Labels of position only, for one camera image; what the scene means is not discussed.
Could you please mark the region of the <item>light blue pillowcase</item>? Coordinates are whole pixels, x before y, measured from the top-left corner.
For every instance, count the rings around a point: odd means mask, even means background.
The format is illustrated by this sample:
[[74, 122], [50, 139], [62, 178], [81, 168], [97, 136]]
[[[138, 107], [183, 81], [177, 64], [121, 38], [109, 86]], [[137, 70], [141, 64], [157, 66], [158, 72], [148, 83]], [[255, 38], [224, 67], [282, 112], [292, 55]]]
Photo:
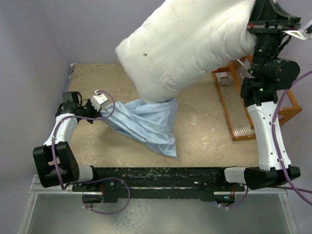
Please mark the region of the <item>light blue pillowcase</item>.
[[101, 110], [104, 122], [115, 132], [146, 145], [151, 151], [177, 157], [174, 125], [177, 99], [148, 104], [141, 99], [117, 101]]

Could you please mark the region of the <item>white pillow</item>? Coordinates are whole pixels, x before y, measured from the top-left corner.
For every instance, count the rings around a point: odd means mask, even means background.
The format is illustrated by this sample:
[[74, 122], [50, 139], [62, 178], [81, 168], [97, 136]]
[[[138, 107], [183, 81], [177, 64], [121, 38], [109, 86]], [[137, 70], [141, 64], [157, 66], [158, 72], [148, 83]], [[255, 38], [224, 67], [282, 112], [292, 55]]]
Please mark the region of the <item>white pillow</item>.
[[115, 49], [146, 103], [164, 102], [250, 54], [253, 0], [167, 0]]

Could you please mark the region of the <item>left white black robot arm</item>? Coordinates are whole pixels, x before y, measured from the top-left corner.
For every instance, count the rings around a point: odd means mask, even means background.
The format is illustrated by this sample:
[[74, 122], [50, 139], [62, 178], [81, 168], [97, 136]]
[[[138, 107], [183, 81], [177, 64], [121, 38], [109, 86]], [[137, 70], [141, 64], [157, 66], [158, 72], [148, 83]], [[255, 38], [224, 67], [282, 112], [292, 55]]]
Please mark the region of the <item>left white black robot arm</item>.
[[100, 117], [102, 105], [108, 98], [95, 92], [91, 98], [83, 100], [76, 91], [65, 92], [62, 98], [50, 136], [33, 150], [39, 180], [44, 188], [83, 182], [85, 188], [95, 191], [100, 187], [99, 177], [93, 175], [91, 166], [78, 165], [69, 143], [80, 121], [78, 117], [93, 123], [92, 119]]

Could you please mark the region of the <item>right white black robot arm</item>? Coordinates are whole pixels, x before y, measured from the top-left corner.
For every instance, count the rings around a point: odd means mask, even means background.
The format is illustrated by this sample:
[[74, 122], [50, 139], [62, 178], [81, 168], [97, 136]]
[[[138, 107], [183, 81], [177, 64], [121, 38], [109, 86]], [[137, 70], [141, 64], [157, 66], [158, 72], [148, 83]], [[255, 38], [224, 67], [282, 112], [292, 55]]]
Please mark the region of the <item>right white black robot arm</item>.
[[228, 167], [217, 186], [229, 190], [234, 183], [256, 190], [283, 185], [300, 176], [285, 150], [278, 120], [277, 91], [292, 87], [300, 73], [292, 60], [279, 58], [291, 38], [311, 39], [310, 29], [301, 29], [300, 18], [284, 11], [274, 0], [256, 1], [248, 23], [256, 35], [251, 78], [244, 78], [240, 95], [253, 121], [259, 150], [258, 167]]

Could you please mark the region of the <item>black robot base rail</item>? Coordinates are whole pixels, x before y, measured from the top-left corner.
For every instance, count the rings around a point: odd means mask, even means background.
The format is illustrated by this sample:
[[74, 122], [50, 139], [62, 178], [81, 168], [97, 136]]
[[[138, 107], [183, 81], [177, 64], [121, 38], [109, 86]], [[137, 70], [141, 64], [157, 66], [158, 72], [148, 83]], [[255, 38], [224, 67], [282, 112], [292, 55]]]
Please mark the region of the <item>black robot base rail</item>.
[[132, 199], [199, 199], [234, 202], [243, 186], [228, 183], [221, 167], [95, 167], [91, 183], [79, 182], [73, 191], [100, 193], [103, 202]]

